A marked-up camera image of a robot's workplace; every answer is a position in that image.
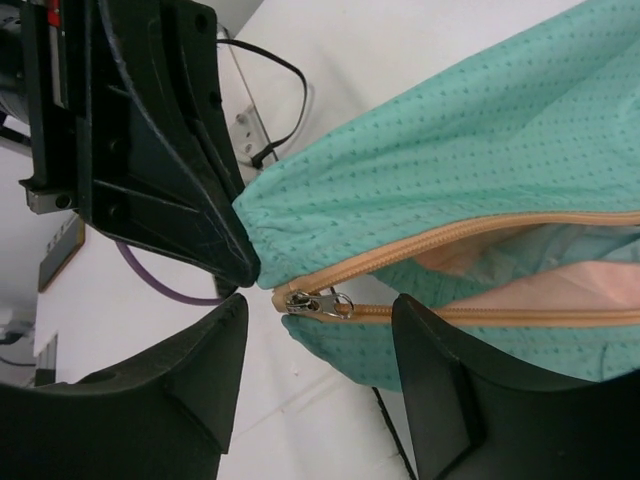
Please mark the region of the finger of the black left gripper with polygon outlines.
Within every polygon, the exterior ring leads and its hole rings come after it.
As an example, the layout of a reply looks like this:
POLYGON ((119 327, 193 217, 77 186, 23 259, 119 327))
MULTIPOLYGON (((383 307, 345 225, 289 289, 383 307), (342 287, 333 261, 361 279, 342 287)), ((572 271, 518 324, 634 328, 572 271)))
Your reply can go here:
POLYGON ((85 21, 81 217, 113 240, 252 285, 259 261, 232 206, 244 183, 222 108, 215 11, 89 1, 85 21))

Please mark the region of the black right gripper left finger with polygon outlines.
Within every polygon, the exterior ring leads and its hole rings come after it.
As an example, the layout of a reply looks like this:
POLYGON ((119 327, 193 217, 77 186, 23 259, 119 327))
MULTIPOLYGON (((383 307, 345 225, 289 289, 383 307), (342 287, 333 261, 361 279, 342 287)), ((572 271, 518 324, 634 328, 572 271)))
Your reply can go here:
POLYGON ((4 479, 214 479, 248 336, 234 294, 201 320, 75 384, 1 387, 4 479))

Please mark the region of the orange and teal jacket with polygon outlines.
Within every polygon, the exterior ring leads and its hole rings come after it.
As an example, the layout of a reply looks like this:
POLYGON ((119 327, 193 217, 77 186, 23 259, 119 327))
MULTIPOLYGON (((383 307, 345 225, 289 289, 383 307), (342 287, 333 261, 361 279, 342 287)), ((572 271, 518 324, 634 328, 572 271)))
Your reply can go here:
POLYGON ((371 276, 482 342, 601 382, 639 367, 639 5, 585 1, 269 167, 235 201, 290 336, 401 387, 371 276), (285 311, 347 295, 350 319, 285 311))

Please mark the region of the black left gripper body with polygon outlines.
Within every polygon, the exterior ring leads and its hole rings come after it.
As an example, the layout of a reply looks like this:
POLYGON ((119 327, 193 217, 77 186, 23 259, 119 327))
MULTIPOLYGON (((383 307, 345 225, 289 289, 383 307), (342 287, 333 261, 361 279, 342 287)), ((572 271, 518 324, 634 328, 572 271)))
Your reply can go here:
POLYGON ((1 4, 1 143, 31 158, 20 180, 36 214, 91 211, 88 128, 91 46, 100 30, 96 1, 1 4))

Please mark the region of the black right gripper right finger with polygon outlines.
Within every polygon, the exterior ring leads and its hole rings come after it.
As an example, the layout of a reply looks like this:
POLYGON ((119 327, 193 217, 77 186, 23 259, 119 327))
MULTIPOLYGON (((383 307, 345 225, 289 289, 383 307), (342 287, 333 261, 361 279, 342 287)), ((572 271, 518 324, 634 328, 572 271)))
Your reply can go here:
POLYGON ((539 368, 406 294, 392 332, 419 478, 638 478, 638 372, 593 383, 539 368))

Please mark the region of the silver zipper slider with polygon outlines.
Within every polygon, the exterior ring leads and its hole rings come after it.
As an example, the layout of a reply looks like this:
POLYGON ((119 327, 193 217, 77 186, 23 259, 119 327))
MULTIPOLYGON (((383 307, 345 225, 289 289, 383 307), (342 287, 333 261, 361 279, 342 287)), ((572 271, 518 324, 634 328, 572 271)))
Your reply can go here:
POLYGON ((355 311, 351 299, 342 293, 308 293, 301 290, 285 296, 285 311, 291 314, 319 314, 348 320, 355 311))

